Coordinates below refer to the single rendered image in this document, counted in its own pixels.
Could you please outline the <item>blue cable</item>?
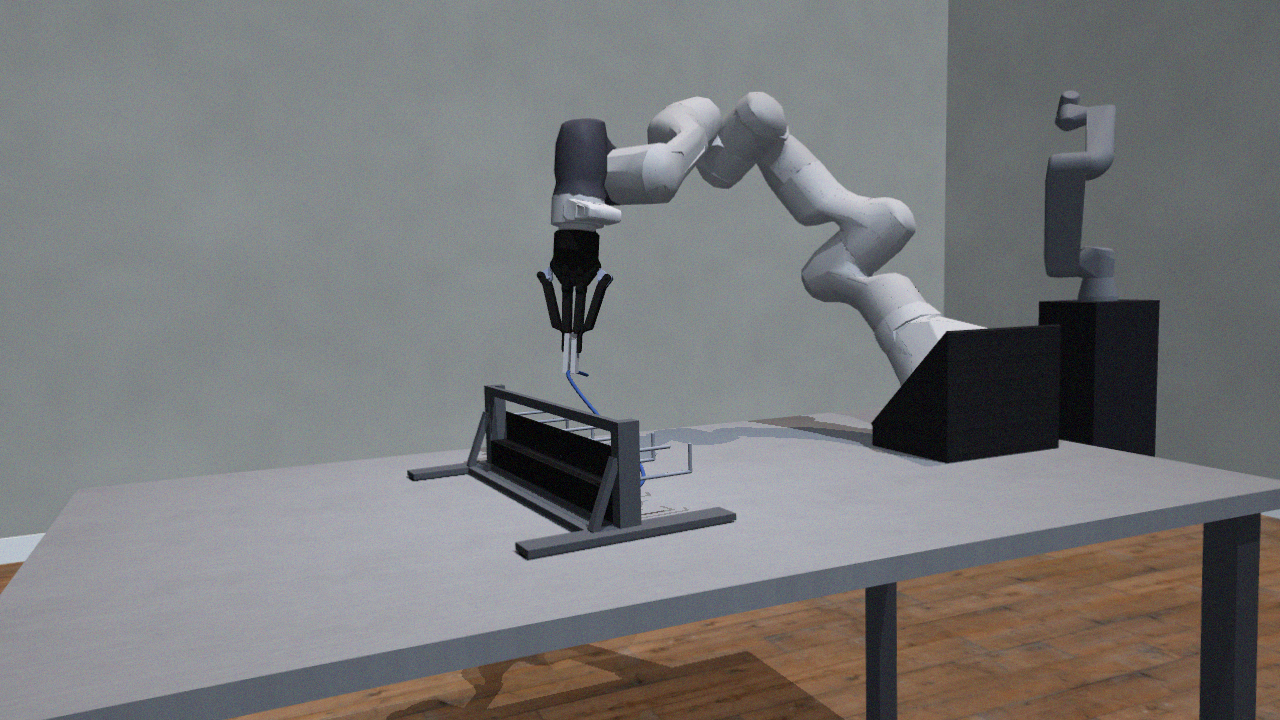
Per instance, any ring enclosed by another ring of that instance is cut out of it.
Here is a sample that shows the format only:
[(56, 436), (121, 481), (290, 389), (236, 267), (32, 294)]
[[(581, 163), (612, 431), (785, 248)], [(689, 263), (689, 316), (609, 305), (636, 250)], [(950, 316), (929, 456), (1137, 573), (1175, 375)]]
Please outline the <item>blue cable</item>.
[[(579, 396), (580, 396), (580, 397), (582, 398), (582, 401), (584, 401), (584, 402), (585, 402), (585, 404), (588, 405), (588, 407), (590, 407), (590, 410), (591, 410), (591, 411), (593, 411), (594, 414), (596, 414), (596, 415), (600, 415), (599, 413), (596, 413), (595, 407), (593, 407), (593, 405), (591, 405), (591, 404), (589, 404), (588, 398), (585, 398), (585, 396), (584, 396), (584, 395), (581, 393), (581, 391), (579, 389), (579, 387), (577, 387), (577, 386), (575, 386), (575, 383), (573, 383), (573, 380), (572, 380), (572, 378), (571, 378), (571, 375), (570, 375), (570, 374), (572, 374), (572, 373), (570, 373), (570, 370), (568, 370), (568, 372), (566, 372), (566, 375), (567, 375), (567, 378), (568, 378), (568, 380), (570, 380), (570, 384), (571, 384), (571, 386), (573, 387), (573, 389), (575, 389), (575, 391), (577, 392), (577, 395), (579, 395)], [(586, 375), (586, 377), (589, 375), (588, 373), (584, 373), (584, 372), (579, 372), (579, 373), (575, 373), (575, 374), (580, 374), (580, 375)], [(643, 468), (643, 464), (641, 464), (641, 462), (640, 462), (640, 471), (641, 471), (641, 477), (646, 477), (646, 475), (645, 475), (645, 470), (644, 470), (644, 468)], [(644, 482), (645, 482), (645, 480), (640, 480), (641, 486), (644, 484)]]

